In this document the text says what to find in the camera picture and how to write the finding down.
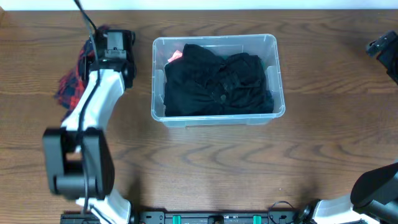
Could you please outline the red navy plaid shirt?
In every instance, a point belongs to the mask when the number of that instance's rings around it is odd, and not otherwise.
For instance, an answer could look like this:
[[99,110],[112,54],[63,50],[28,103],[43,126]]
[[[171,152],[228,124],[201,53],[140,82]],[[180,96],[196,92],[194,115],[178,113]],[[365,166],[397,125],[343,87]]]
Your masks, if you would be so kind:
[[59,88],[54,98],[59,105],[67,109],[62,121],[71,115],[83,96],[88,84],[88,79],[84,78],[90,73],[90,65],[87,65],[89,61],[93,62],[91,65],[96,70],[99,69],[90,39],[81,47],[76,65],[59,80]]

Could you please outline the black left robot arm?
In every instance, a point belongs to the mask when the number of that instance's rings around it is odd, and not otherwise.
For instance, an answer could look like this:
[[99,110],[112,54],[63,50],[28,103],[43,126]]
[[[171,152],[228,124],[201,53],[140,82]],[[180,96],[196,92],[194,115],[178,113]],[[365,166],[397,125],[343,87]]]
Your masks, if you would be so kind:
[[47,128],[42,142],[48,186],[74,200],[81,214],[61,223],[139,223],[132,203],[114,188],[115,169],[105,138],[114,106],[136,77],[133,31],[101,27],[82,47],[76,67],[59,94],[77,103],[59,128]]

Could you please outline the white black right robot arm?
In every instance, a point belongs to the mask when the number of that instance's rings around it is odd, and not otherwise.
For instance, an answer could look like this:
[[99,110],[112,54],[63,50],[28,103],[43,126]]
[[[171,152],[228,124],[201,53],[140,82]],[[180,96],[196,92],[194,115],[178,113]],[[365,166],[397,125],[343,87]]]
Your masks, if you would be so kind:
[[[372,41],[366,53],[386,68],[397,82],[397,33],[389,31]],[[296,213],[294,223],[397,224],[397,163],[365,172],[349,195],[316,200]]]

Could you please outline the salmon pink garment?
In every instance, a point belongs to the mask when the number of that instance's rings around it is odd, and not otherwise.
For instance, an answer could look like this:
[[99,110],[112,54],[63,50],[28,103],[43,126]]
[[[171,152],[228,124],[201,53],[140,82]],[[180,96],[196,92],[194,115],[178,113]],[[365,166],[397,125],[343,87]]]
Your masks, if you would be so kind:
[[167,61],[168,61],[168,63],[170,63],[170,62],[182,57],[182,55],[183,55],[183,53],[181,51],[176,50]]

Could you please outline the black garment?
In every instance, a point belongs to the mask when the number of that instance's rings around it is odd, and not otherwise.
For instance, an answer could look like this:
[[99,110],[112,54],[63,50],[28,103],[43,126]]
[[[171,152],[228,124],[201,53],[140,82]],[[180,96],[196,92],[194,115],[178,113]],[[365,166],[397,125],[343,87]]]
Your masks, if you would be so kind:
[[267,114],[274,99],[261,59],[239,53],[221,57],[195,44],[165,66],[166,116]]

